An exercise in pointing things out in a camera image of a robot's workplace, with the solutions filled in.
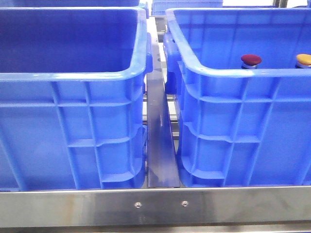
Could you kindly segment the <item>blue bin holding buttons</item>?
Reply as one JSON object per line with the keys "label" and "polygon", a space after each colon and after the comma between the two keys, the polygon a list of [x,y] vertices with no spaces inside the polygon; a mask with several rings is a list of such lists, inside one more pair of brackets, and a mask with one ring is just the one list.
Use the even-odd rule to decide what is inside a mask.
{"label": "blue bin holding buttons", "polygon": [[136,7],[2,7],[0,189],[139,188],[144,76]]}

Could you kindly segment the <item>yellow button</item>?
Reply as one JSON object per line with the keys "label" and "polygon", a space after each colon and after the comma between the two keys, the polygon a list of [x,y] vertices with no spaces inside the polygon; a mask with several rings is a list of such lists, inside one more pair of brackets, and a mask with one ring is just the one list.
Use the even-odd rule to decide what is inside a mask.
{"label": "yellow button", "polygon": [[310,68],[311,67],[311,55],[310,54],[298,54],[296,56],[296,68]]}

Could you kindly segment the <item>blue crates in background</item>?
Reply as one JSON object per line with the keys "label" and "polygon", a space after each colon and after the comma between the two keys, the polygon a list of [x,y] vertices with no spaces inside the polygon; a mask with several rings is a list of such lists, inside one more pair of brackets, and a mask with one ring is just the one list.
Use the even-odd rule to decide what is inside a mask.
{"label": "blue crates in background", "polygon": [[154,0],[152,2],[152,15],[164,16],[170,8],[217,8],[222,7],[222,0]]}

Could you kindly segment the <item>blue bin behind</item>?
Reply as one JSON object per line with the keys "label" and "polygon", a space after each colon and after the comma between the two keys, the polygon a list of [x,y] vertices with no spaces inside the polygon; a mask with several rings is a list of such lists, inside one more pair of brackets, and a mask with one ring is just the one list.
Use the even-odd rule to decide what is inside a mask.
{"label": "blue bin behind", "polygon": [[1,0],[1,7],[138,7],[148,12],[146,0]]}

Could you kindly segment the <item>metal rack frame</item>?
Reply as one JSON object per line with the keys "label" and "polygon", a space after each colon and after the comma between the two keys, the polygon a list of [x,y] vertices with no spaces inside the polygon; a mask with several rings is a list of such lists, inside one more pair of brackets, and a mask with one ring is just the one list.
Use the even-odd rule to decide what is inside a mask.
{"label": "metal rack frame", "polygon": [[180,180],[161,72],[144,76],[145,179],[139,188],[0,190],[9,227],[310,221],[310,185],[186,187]]}

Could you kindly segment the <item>red button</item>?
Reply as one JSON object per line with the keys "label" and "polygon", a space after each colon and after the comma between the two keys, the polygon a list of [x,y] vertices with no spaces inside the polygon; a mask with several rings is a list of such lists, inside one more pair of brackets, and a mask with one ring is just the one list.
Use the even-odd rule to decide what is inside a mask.
{"label": "red button", "polygon": [[255,54],[245,54],[241,57],[242,69],[257,69],[258,65],[262,62],[260,56]]}

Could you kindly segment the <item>blue empty target bin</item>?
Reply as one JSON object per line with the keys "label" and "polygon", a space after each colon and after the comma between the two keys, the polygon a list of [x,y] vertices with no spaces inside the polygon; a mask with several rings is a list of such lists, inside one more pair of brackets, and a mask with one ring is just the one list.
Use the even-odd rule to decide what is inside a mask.
{"label": "blue empty target bin", "polygon": [[[179,177],[186,187],[310,185],[310,8],[172,8]],[[257,69],[242,69],[255,54]]]}

